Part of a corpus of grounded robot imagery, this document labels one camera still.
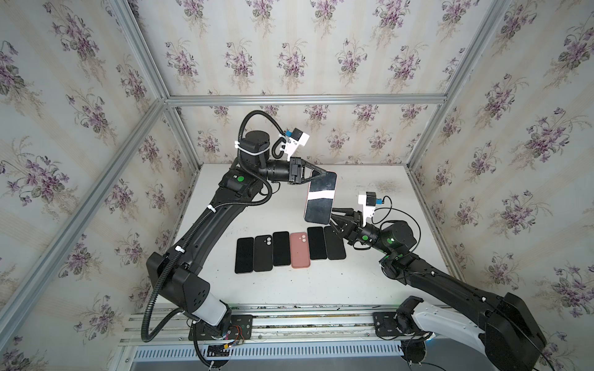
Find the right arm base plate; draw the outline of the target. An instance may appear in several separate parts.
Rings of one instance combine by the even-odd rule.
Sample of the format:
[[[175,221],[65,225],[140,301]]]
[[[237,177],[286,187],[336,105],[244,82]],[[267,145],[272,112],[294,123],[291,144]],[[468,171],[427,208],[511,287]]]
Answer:
[[[422,330],[410,312],[374,312],[375,335],[383,339],[397,339],[402,336],[424,337],[429,332]]]

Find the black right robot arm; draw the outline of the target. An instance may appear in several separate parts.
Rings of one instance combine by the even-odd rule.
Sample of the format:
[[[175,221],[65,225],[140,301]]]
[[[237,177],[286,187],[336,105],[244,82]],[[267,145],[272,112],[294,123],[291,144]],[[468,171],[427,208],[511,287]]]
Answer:
[[[389,320],[376,326],[377,336],[389,330],[423,341],[443,335],[484,354],[498,370],[532,370],[543,357],[547,340],[525,302],[513,293],[504,296],[473,287],[432,266],[413,253],[418,239],[403,220],[385,228],[368,223],[363,213],[335,208],[330,225],[349,245],[361,244],[383,253],[382,273],[419,289],[445,304],[441,309],[410,296]]]

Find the black phone case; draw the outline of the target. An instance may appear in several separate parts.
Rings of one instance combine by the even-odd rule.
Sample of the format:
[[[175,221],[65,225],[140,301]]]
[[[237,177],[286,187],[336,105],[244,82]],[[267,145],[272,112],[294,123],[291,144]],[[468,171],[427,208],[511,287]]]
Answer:
[[[273,245],[271,235],[256,236],[254,242],[255,272],[271,271],[273,269]]]
[[[347,257],[344,247],[343,239],[337,236],[331,226],[323,228],[324,239],[326,244],[326,255],[331,261],[345,260]]]

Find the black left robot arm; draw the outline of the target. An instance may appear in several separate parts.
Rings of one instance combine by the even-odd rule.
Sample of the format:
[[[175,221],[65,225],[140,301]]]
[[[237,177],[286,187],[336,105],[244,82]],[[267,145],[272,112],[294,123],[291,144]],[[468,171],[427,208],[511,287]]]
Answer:
[[[325,170],[294,155],[308,141],[309,135],[295,128],[281,133],[275,143],[264,131],[249,131],[235,142],[238,155],[207,208],[165,253],[154,253],[146,262],[153,286],[142,320],[146,340],[178,314],[227,332],[231,310],[199,274],[234,219],[272,198],[274,182],[301,185],[325,175]]]

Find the black phone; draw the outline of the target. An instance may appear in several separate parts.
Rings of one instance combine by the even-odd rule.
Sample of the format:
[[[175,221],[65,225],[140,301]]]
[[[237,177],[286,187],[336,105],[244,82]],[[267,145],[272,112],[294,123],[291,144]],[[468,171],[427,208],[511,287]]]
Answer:
[[[254,270],[254,238],[244,237],[237,240],[235,256],[235,274],[247,274]]]
[[[311,260],[326,260],[326,241],[323,227],[308,227],[309,256]]]

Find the pink phone case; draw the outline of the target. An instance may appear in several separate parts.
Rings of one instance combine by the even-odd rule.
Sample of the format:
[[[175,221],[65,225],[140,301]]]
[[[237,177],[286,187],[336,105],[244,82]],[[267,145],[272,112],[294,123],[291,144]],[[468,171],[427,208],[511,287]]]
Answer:
[[[306,232],[289,235],[291,266],[295,269],[310,267],[309,240]]]

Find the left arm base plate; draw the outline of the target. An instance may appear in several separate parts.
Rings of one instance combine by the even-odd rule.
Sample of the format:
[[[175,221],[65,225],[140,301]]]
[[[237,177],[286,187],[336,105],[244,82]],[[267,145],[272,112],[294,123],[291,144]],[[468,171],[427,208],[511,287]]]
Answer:
[[[231,315],[223,318],[218,326],[200,320],[190,326],[188,340],[249,340],[252,337],[253,319],[252,315]]]

